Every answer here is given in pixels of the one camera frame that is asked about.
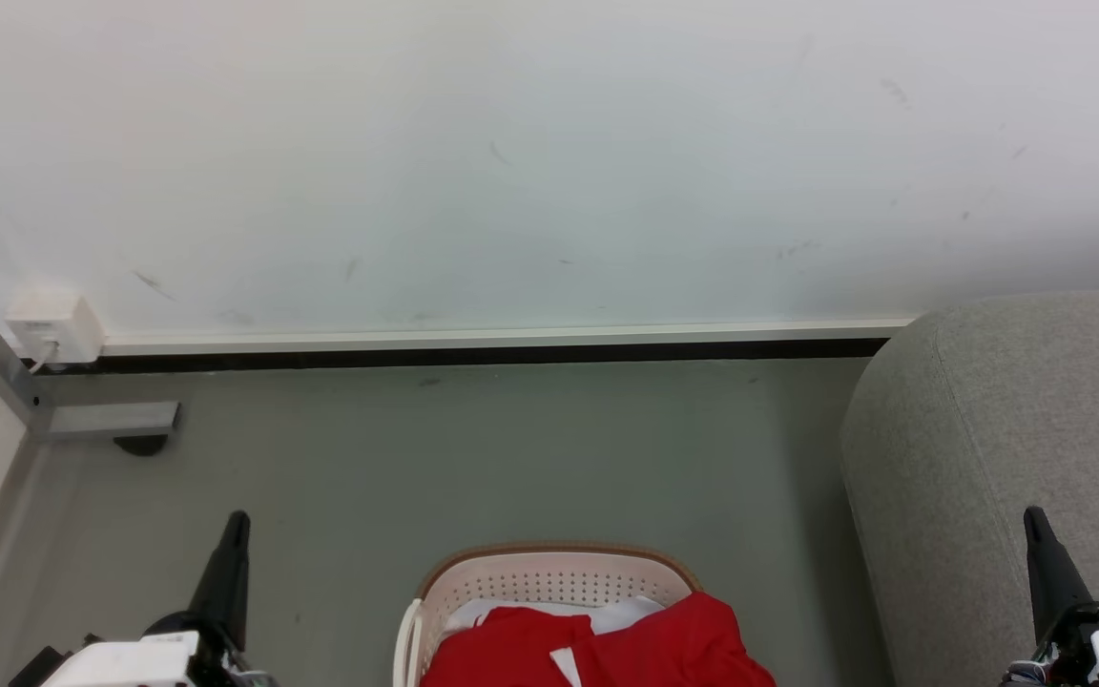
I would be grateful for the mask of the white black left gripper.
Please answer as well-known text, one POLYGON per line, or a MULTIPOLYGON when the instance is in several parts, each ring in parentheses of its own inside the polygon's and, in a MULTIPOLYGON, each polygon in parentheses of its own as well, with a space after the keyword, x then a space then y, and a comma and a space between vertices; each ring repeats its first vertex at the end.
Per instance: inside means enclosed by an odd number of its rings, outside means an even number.
POLYGON ((134 642, 88 635, 78 652, 43 649, 9 686, 271 686, 245 666, 249 514, 235 511, 219 536, 188 612, 167 614, 134 642))

